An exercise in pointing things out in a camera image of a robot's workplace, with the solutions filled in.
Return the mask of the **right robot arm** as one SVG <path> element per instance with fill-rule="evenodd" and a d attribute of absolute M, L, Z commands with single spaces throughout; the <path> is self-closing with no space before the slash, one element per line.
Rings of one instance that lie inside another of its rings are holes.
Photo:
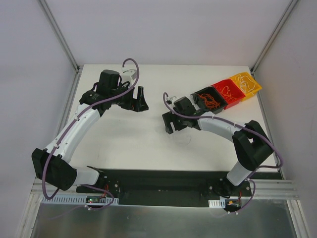
<path fill-rule="evenodd" d="M 169 112 L 162 115 L 165 131 L 172 134 L 186 128 L 206 131 L 233 143 L 238 162 L 228 172 L 223 191 L 235 195 L 247 179 L 273 153 L 272 144 L 257 121 L 239 125 L 217 117 L 205 109 L 197 110 L 187 97 L 170 97 L 163 94 Z"/>

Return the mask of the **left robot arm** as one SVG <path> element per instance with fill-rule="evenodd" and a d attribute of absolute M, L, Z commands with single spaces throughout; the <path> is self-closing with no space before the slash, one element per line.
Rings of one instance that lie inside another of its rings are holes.
<path fill-rule="evenodd" d="M 142 86 L 138 87 L 137 97 L 133 97 L 138 78 L 137 69 L 124 69 L 122 73 L 107 69 L 101 72 L 99 81 L 82 95 L 73 117 L 58 136 L 45 149 L 33 151 L 32 162 L 42 185 L 48 183 L 63 191 L 83 184 L 94 193 L 104 189 L 105 175 L 100 169 L 73 167 L 70 161 L 85 134 L 111 106 L 118 105 L 134 112 L 148 110 Z"/>

